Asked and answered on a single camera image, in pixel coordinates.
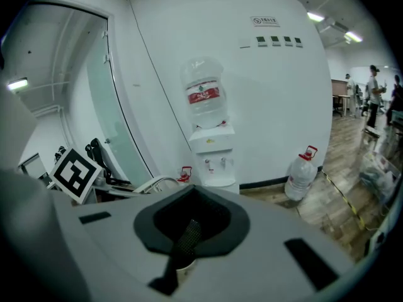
curved white wall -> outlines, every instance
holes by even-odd
[[[213,56],[236,131],[238,181],[288,174],[307,145],[322,165],[331,129],[331,78],[319,35],[296,0],[131,0],[139,28],[186,137],[191,125],[179,79],[180,65]],[[254,27],[251,16],[274,16],[279,28]],[[256,36],[301,38],[304,47],[256,46]],[[240,49],[238,40],[250,39]]]

